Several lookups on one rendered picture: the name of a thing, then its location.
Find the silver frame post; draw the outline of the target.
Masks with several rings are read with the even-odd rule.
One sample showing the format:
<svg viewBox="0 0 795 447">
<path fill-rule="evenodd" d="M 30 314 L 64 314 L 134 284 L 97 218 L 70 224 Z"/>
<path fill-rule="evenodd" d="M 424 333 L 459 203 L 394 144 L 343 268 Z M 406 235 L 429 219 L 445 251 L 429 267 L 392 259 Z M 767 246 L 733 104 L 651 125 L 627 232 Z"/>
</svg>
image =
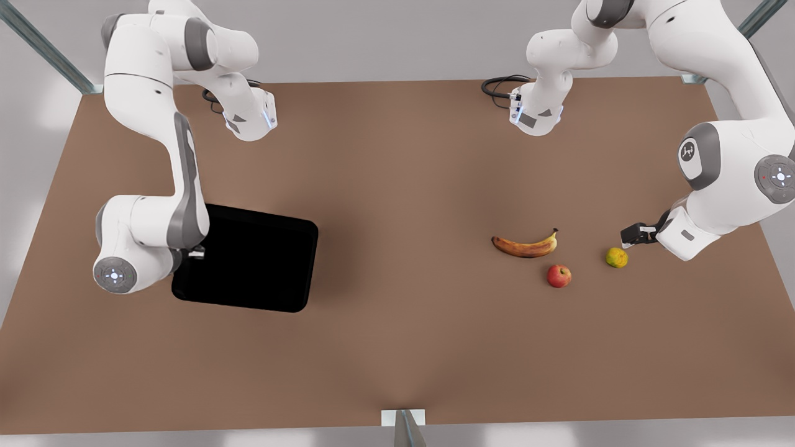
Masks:
<svg viewBox="0 0 795 447">
<path fill-rule="evenodd" d="M 101 94 L 103 85 L 94 84 L 87 76 L 43 36 L 9 0 L 0 0 L 0 20 L 38 53 L 53 69 L 81 94 Z"/>
<path fill-rule="evenodd" d="M 759 29 L 763 28 L 773 15 L 777 14 L 789 0 L 761 0 L 756 8 L 739 25 L 738 31 L 748 40 L 752 39 Z M 684 84 L 705 84 L 708 78 L 699 74 L 682 74 Z"/>
<path fill-rule="evenodd" d="M 428 447 L 420 427 L 426 425 L 425 409 L 381 411 L 381 426 L 394 427 L 394 447 Z"/>
</svg>

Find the black rectangular tray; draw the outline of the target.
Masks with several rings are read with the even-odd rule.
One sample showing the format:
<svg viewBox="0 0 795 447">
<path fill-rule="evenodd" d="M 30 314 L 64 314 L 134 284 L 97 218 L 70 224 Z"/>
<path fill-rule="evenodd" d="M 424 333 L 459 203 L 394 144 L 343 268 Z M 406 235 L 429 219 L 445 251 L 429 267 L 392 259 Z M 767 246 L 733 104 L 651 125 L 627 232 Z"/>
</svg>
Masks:
<svg viewBox="0 0 795 447">
<path fill-rule="evenodd" d="M 171 280 L 179 300 L 275 312 L 309 302 L 319 230 L 310 220 L 207 204 L 202 256 L 185 258 Z"/>
</svg>

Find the yellow brown banana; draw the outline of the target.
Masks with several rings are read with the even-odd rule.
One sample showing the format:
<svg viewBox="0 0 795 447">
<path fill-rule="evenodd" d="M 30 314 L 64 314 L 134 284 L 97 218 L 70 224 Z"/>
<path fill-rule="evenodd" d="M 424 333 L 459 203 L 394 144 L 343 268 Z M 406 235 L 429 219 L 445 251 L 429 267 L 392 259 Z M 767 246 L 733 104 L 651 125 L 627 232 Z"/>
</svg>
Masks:
<svg viewBox="0 0 795 447">
<path fill-rule="evenodd" d="M 535 243 L 517 243 L 505 238 L 492 237 L 493 245 L 501 252 L 519 258 L 539 258 L 553 253 L 557 248 L 557 232 L 555 227 L 549 237 Z"/>
</svg>

